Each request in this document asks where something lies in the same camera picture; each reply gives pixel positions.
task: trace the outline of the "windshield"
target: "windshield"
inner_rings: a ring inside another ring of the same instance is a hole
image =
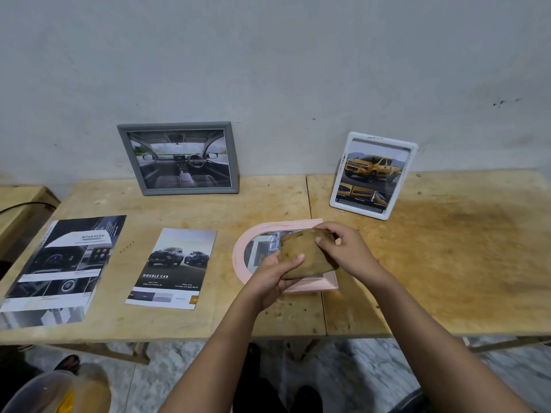
[[[158,155],[191,155],[202,153],[204,143],[153,143],[151,147]]]
[[[361,161],[368,161],[368,162],[377,162],[378,157],[375,157],[373,155],[364,155],[361,158],[358,158]]]

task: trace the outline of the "car seat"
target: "car seat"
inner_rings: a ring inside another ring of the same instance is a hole
[[[177,175],[161,175],[155,181],[153,188],[205,188],[217,187],[217,182],[212,175],[190,175],[181,172]]]
[[[218,184],[212,175],[192,175],[197,187],[217,187]]]

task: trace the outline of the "gray picture frame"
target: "gray picture frame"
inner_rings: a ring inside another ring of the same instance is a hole
[[[231,122],[199,122],[199,123],[147,123],[147,124],[118,124],[117,129],[125,147],[128,159],[134,170],[136,179],[143,195],[174,195],[174,194],[237,194],[239,192],[239,167],[235,152],[234,136]],[[228,166],[230,187],[181,187],[181,188],[150,188],[146,185],[138,159],[130,139],[130,132],[147,131],[177,131],[177,130],[223,130]]]

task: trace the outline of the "white wall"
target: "white wall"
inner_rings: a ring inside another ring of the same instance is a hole
[[[209,120],[232,121],[245,175],[333,172],[351,130],[417,142],[417,170],[546,165],[550,13],[551,0],[2,0],[0,181],[64,195],[133,177],[116,124]]]

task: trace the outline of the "hand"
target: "hand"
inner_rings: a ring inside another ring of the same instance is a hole
[[[371,287],[380,282],[389,272],[383,268],[365,244],[360,232],[337,222],[324,222],[318,229],[327,229],[341,238],[341,244],[327,238],[316,238],[317,245],[333,257],[349,274]]]
[[[282,292],[300,281],[300,278],[282,280],[281,277],[287,271],[291,271],[302,264],[304,254],[300,254],[295,259],[282,262],[278,261],[278,255],[279,252],[266,256],[255,273],[252,274],[251,279],[241,289],[240,295],[252,299],[258,308],[258,312],[271,306]]]

